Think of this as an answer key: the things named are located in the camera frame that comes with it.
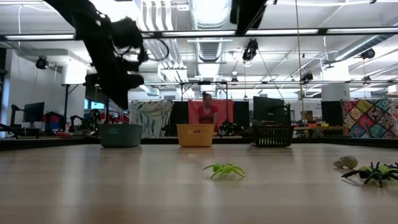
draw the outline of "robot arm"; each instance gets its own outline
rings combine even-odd
[[[143,39],[136,23],[130,18],[118,22],[98,12],[89,0],[44,0],[76,30],[76,39],[85,43],[97,74],[86,76],[86,85],[99,85],[102,92],[123,109],[128,109],[127,92],[144,84],[139,71],[147,60]],[[138,62],[128,62],[118,49],[140,49]]]

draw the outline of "ceiling duct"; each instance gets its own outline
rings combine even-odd
[[[225,29],[229,22],[229,0],[189,0],[192,25],[195,30]],[[204,77],[216,77],[219,64],[211,64],[220,59],[223,44],[221,42],[200,42],[196,44],[198,72]]]
[[[385,26],[388,27],[398,27],[398,16],[390,20],[385,24]],[[381,42],[384,42],[391,37],[395,36],[395,34],[385,34],[385,35],[372,35],[372,36],[365,36],[356,42],[353,42],[346,48],[338,51],[335,54],[335,60],[336,61],[343,61],[347,60],[351,57],[357,56],[360,53],[369,50],[370,48],[376,46],[377,44],[380,44]]]

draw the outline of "wooden table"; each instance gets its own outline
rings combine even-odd
[[[3,224],[395,223],[398,182],[383,189],[340,176],[332,162],[392,164],[398,151],[299,144],[179,148],[99,145],[0,152]],[[243,180],[209,179],[213,163],[241,166]]]

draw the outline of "person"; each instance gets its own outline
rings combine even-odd
[[[213,98],[210,94],[203,92],[203,106],[198,109],[198,121],[200,124],[214,124],[217,132],[218,127],[218,108],[213,105]]]

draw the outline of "red curtain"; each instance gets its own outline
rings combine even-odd
[[[213,105],[218,108],[218,122],[217,126],[221,126],[221,124],[226,120],[226,100],[213,100]],[[198,109],[203,106],[202,101],[188,101],[188,111],[189,111],[189,123],[197,124],[198,123]],[[230,122],[233,122],[234,119],[234,101],[228,100],[228,119]]]

